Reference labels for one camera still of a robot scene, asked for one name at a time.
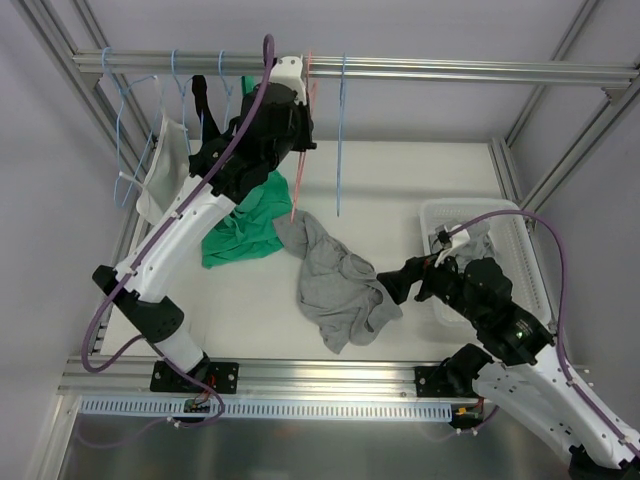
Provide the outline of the pink hanger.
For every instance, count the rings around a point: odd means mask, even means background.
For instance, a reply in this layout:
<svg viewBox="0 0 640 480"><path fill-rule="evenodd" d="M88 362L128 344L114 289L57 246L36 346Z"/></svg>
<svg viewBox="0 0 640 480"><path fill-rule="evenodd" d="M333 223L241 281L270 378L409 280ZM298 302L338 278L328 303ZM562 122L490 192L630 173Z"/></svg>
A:
<svg viewBox="0 0 640 480"><path fill-rule="evenodd" d="M316 102L316 92L317 92L317 81L310 80L312 61L313 61L313 53L312 51L309 51L307 55L305 85L307 87L307 93L309 96L310 115L313 115L314 113L315 102ZM302 183L304 168L306 163L306 157L307 157L307 152L301 152L298 158L296 181L294 185L294 195L293 195L293 201L292 201L292 210L290 212L290 222L293 222L295 220L296 210L298 207L299 196L300 196L301 183Z"/></svg>

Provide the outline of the grey tank top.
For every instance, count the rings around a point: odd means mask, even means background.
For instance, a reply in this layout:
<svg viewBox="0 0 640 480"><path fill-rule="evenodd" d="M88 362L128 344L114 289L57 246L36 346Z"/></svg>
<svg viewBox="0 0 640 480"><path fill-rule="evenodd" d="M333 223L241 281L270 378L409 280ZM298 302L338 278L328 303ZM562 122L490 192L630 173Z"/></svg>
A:
<svg viewBox="0 0 640 480"><path fill-rule="evenodd" d="M430 251L437 253L444 247L438 239L438 234L441 231L451 231L459 225L460 223L457 220L452 220L437 226L435 231L428 236ZM453 255L453 258L460 268L463 268L473 260L496 257L496 250L490 237L490 225L487 221L480 221L470 226L467 232L469 234L469 241L460 247Z"/></svg>
<svg viewBox="0 0 640 480"><path fill-rule="evenodd" d="M403 316L374 266L313 215L298 210L274 219L273 226L286 252L301 260L296 301L329 351L338 355L348 344L367 346Z"/></svg>

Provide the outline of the green tank top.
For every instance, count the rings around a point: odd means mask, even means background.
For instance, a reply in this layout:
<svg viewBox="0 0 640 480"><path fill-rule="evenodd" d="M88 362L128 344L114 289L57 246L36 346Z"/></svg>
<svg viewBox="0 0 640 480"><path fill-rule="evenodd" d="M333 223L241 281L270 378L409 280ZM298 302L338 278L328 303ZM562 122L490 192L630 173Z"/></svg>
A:
<svg viewBox="0 0 640 480"><path fill-rule="evenodd" d="M261 259L278 252L283 244L273 220L289 213L293 203L286 179L277 171L255 187L201 242L205 269L232 262Z"/></svg>

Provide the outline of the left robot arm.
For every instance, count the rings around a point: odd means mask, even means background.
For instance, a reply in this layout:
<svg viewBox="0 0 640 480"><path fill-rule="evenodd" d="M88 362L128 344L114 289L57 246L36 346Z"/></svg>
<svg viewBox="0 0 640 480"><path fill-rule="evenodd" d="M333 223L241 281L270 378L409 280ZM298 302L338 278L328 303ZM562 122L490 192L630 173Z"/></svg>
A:
<svg viewBox="0 0 640 480"><path fill-rule="evenodd" d="M241 112L220 132L212 120L206 90L194 100L203 118L200 149L173 204L138 249L117 266L100 265L92 275L109 303L160 354L173 384L196 391L213 369L192 339L184 313L167 295L174 271L218 223L256 187L266 182L289 152L315 148L309 95L302 80L275 80L243 97Z"/></svg>

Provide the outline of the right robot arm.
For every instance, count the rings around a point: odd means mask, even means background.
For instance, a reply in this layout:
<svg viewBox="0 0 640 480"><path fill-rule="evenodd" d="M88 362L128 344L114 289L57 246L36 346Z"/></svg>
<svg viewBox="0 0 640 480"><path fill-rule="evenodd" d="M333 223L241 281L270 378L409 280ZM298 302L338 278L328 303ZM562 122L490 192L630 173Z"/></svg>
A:
<svg viewBox="0 0 640 480"><path fill-rule="evenodd" d="M460 270L448 258L414 257L378 280L398 304L414 283L418 302L435 298L469 321L478 342L446 359L437 376L456 395L476 395L516 419L568 467L573 479L636 479L639 433L599 400L558 355L558 339L512 299L512 283L491 258Z"/></svg>

